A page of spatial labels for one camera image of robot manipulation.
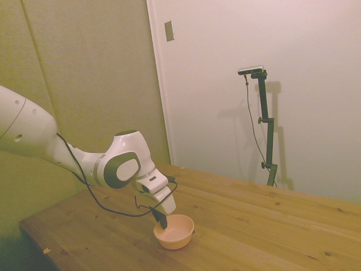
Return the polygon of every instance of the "white wall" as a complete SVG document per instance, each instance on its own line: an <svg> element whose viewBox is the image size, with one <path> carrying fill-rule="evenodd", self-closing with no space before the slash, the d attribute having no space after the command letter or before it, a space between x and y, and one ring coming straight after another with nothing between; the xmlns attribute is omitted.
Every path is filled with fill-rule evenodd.
<svg viewBox="0 0 361 271"><path fill-rule="evenodd" d="M148 0L148 8L173 164L267 182L237 75L263 64L278 185L361 203L361 2ZM169 20L175 40L166 42ZM255 126L265 152L267 126Z"/></svg>

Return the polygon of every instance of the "green wall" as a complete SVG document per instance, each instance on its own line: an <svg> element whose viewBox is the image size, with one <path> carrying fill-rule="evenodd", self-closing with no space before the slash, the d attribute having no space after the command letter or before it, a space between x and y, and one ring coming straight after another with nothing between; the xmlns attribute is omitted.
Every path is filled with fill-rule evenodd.
<svg viewBox="0 0 361 271"><path fill-rule="evenodd" d="M140 130L169 163L145 1L0 1L0 85L51 113L85 151ZM84 189L48 162L0 152L0 269L31 270L18 223Z"/></svg>

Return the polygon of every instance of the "black metal stand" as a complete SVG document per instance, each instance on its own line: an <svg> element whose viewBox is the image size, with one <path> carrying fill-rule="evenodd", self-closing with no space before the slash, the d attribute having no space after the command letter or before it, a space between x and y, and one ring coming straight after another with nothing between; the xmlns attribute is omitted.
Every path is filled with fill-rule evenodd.
<svg viewBox="0 0 361 271"><path fill-rule="evenodd" d="M275 177L277 172L277 165L272 164L273 134L274 134L275 119L268 117L266 84L265 84L265 80L267 79L267 72L266 70L263 70L262 72L252 73L250 76L252 79L258 79L259 97L261 99L261 110L262 110L262 117L258 119L258 123L259 124L268 123L266 163L262 162L261 166L262 168L268 168L270 170L267 185L273 186L273 184L275 183Z"/></svg>

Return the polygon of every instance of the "wood grain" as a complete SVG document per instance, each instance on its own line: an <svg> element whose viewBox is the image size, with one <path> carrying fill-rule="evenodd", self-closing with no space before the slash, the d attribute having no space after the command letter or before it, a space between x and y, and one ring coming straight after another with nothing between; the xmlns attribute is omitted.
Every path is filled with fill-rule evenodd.
<svg viewBox="0 0 361 271"><path fill-rule="evenodd" d="M20 225L59 270L360 270L361 206L167 164L177 209L195 222L191 242L162 248L152 215L101 209L83 191ZM131 187L93 189L101 204L141 213Z"/></svg>

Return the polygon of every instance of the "wall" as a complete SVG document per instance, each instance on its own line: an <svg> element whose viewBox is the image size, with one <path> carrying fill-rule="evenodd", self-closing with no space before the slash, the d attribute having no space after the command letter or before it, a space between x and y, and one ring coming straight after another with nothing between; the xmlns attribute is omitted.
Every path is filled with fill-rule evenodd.
<svg viewBox="0 0 361 271"><path fill-rule="evenodd" d="M358 1L148 1L172 161L266 183L242 67L262 64L277 184L361 203ZM164 23L175 40L166 42ZM250 108L265 152L257 81Z"/></svg>
<svg viewBox="0 0 361 271"><path fill-rule="evenodd" d="M38 103L85 151L140 130L169 162L145 1L0 2L0 85ZM84 189L45 161L0 152L0 269L30 270L18 222Z"/></svg>

